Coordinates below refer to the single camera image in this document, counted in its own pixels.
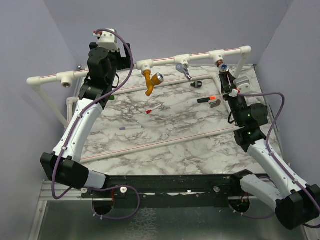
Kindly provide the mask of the brown water faucet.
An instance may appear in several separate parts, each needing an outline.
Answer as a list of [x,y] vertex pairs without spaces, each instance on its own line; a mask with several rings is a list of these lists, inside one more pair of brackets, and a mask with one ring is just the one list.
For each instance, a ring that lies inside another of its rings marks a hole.
[[230,67],[222,59],[218,60],[215,65],[220,74],[227,74],[230,72]]

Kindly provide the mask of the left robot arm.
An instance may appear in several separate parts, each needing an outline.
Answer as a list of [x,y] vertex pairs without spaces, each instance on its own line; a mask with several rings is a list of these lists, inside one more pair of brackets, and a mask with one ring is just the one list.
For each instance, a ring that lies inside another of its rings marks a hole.
[[82,151],[97,118],[113,92],[117,71],[132,67],[130,44],[125,56],[91,43],[88,74],[79,92],[74,115],[60,142],[51,153],[43,153],[40,163],[48,179],[71,188],[93,188],[97,196],[106,197],[111,190],[106,174],[89,170],[80,163]]

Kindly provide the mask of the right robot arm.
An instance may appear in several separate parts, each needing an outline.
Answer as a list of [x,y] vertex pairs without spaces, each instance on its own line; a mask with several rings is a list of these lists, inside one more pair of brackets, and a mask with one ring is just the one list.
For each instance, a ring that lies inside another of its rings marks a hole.
[[254,158],[273,181],[274,186],[256,175],[244,172],[230,182],[229,189],[240,196],[244,192],[257,197],[270,207],[278,221],[288,230],[304,225],[320,216],[320,188],[299,177],[274,151],[270,135],[261,126],[268,123],[268,108],[262,103],[248,105],[246,98],[249,79],[235,78],[230,72],[218,75],[223,99],[228,103],[230,115],[239,128],[234,131],[238,146]]

